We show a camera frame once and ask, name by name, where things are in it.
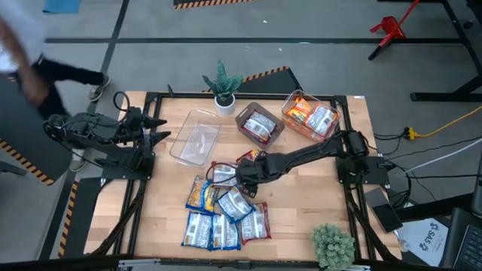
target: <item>food packet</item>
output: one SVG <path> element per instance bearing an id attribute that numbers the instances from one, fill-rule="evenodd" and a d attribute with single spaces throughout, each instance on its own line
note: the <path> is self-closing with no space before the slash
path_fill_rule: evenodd
<path id="1" fill-rule="evenodd" d="M 318 134 L 325 136 L 337 118 L 338 114 L 329 108 L 318 105 L 307 118 L 305 125 Z"/>
<path id="2" fill-rule="evenodd" d="M 211 250 L 241 250 L 238 229 L 230 224 L 225 215 L 212 216 L 212 245 Z"/>
<path id="3" fill-rule="evenodd" d="M 243 129 L 252 134 L 255 139 L 263 144 L 268 144 L 271 133 L 274 131 L 276 124 L 264 115 L 254 111 L 249 119 L 244 123 Z"/>
<path id="4" fill-rule="evenodd" d="M 236 164 L 228 163 L 232 166 L 212 162 L 214 169 L 212 171 L 212 184 L 215 187 L 233 187 L 236 185 Z"/>
<path id="5" fill-rule="evenodd" d="M 250 150 L 247 153 L 243 154 L 240 158 L 236 159 L 236 163 L 239 163 L 242 158 L 246 158 L 248 160 L 254 161 L 256 157 L 259 155 L 259 150 Z"/>
<path id="6" fill-rule="evenodd" d="M 255 208 L 254 212 L 239 223 L 239 234 L 243 245 L 254 239 L 271 239 L 268 205 L 265 202 L 258 203 L 255 204 Z"/>
<path id="7" fill-rule="evenodd" d="M 230 223 L 241 221 L 255 210 L 255 207 L 243 197 L 237 187 L 233 187 L 224 193 L 218 199 L 218 203 Z"/>
<path id="8" fill-rule="evenodd" d="M 213 215 L 218 193 L 219 188 L 214 187 L 211 181 L 207 181 L 197 175 L 194 178 L 193 186 L 186 202 L 186 208 Z"/>
<path id="9" fill-rule="evenodd" d="M 188 227 L 181 245 L 209 249 L 211 226 L 211 215 L 189 212 Z"/>
<path id="10" fill-rule="evenodd" d="M 304 123 L 312 110 L 311 105 L 301 97 L 297 97 L 294 102 L 293 108 L 286 114 L 293 117 L 297 122 Z"/>

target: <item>clear plastic container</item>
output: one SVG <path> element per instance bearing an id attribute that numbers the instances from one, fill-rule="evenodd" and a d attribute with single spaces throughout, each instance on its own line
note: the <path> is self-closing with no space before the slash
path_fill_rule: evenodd
<path id="1" fill-rule="evenodd" d="M 296 107 L 301 99 L 306 101 L 305 110 L 298 110 Z M 295 90 L 282 107 L 282 120 L 287 126 L 318 142 L 333 135 L 340 116 L 340 112 L 327 102 L 322 102 L 302 90 Z"/>
<path id="2" fill-rule="evenodd" d="M 211 154 L 222 120 L 213 113 L 191 110 L 169 152 L 188 166 L 204 166 Z"/>

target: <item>yellow cable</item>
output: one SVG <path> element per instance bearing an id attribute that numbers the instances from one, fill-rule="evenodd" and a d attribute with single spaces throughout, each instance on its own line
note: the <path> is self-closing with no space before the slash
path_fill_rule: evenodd
<path id="1" fill-rule="evenodd" d="M 433 136 L 433 135 L 436 134 L 437 132 L 440 132 L 441 130 L 449 127 L 450 125 L 456 123 L 456 122 L 459 121 L 459 120 L 463 120 L 464 118 L 472 115 L 473 113 L 475 113 L 475 112 L 477 112 L 477 111 L 479 111 L 479 110 L 481 110 L 481 109 L 482 109 L 482 106 L 479 106 L 479 107 L 476 108 L 475 110 L 473 110 L 473 111 L 471 111 L 471 112 L 468 112 L 467 114 L 459 117 L 458 119 L 452 120 L 452 121 L 450 121 L 449 123 L 443 125 L 442 127 L 436 129 L 435 131 L 430 132 L 430 133 L 425 134 L 425 135 L 420 135 L 420 134 L 416 133 L 415 131 L 413 131 L 413 139 L 415 139 L 415 138 L 417 138 L 417 137 L 429 137 L 429 136 Z"/>

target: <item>caution tape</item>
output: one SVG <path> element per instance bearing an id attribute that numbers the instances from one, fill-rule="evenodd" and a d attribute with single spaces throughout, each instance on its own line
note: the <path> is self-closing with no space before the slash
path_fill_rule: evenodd
<path id="1" fill-rule="evenodd" d="M 186 9 L 186 8 L 198 8 L 198 7 L 208 7 L 214 5 L 225 5 L 225 4 L 236 4 L 243 2 L 253 2 L 255 0 L 208 0 L 208 1 L 198 1 L 191 3 L 182 3 L 174 5 L 174 9 Z"/>
<path id="2" fill-rule="evenodd" d="M 32 163 L 30 163 L 25 157 L 23 157 L 22 154 L 16 151 L 3 139 L 0 139 L 0 148 L 4 149 L 8 154 L 15 158 L 15 160 L 17 160 L 25 169 L 31 172 L 44 184 L 52 185 L 54 183 L 54 180 L 45 175 L 40 169 L 37 169 L 37 167 L 32 165 Z"/>
<path id="3" fill-rule="evenodd" d="M 59 245 L 59 258 L 63 257 L 66 253 L 67 236 L 69 235 L 69 228 L 72 222 L 72 212 L 74 211 L 75 197 L 77 195 L 78 180 L 74 181 L 72 190 L 70 191 L 69 204 L 67 204 L 66 220 L 63 224 L 62 237 L 60 238 Z"/>
<path id="4" fill-rule="evenodd" d="M 271 75 L 273 73 L 277 73 L 277 72 L 282 72 L 282 71 L 286 71 L 286 70 L 289 70 L 289 66 L 283 66 L 283 67 L 279 67 L 277 69 L 272 69 L 270 71 L 265 71 L 265 72 L 261 72 L 261 73 L 258 73 L 256 75 L 251 75 L 247 78 L 244 78 L 243 79 L 243 83 L 246 83 L 246 82 L 249 82 L 249 81 L 253 81 L 254 79 L 258 79 L 258 78 L 262 78 L 262 77 L 265 77 L 265 76 L 268 76 L 268 75 Z M 211 89 L 208 89 L 208 90 L 203 90 L 202 92 L 204 93 L 211 93 L 212 90 Z"/>

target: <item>succulent plant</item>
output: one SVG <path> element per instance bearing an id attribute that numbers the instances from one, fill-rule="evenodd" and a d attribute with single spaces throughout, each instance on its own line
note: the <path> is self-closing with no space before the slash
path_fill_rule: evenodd
<path id="1" fill-rule="evenodd" d="M 313 230 L 311 240 L 321 268 L 346 269 L 355 260 L 355 240 L 337 226 L 322 224 Z"/>
<path id="2" fill-rule="evenodd" d="M 221 60 L 218 61 L 218 75 L 216 81 L 211 81 L 205 75 L 203 75 L 204 82 L 209 86 L 212 92 L 222 102 L 226 102 L 229 96 L 233 94 L 241 83 L 243 82 L 242 75 L 237 75 L 232 78 L 226 76 L 226 68 Z"/>

